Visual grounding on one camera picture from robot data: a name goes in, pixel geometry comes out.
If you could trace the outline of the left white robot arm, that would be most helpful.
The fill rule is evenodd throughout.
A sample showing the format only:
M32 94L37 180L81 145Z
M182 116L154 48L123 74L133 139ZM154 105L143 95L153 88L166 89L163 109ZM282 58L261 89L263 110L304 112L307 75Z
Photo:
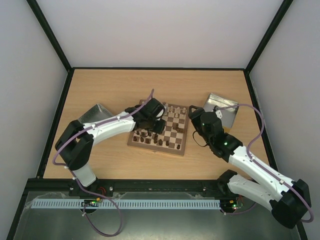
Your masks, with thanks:
M155 98L149 98L143 104L128 107L121 113L94 122L80 123L79 120L70 122L55 144L57 151L53 163L57 165L57 156L61 156L73 176L83 187L92 185L97 177L89 165L93 146L111 137L146 130L161 134L166 121L162 116L167 107Z

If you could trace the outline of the dark king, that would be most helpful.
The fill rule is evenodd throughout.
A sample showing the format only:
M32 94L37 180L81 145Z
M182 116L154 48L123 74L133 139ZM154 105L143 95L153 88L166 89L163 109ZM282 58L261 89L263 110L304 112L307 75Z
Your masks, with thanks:
M154 135L154 137L153 137L153 142L156 144L156 143L157 143L157 141L158 141L158 135L157 135L157 134L155 134L155 135Z

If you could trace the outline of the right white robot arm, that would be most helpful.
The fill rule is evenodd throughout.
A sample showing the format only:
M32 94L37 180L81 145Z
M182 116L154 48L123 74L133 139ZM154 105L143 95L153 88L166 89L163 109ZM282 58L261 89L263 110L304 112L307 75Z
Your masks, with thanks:
M252 180L227 170L221 175L218 191L229 196L242 195L269 210L284 227L292 229L297 223L311 223L314 214L311 209L309 186L302 179L297 181L279 173L254 154L236 137L226 133L222 126L220 107L205 111L191 105L188 117L195 132L205 141L218 158L247 173Z

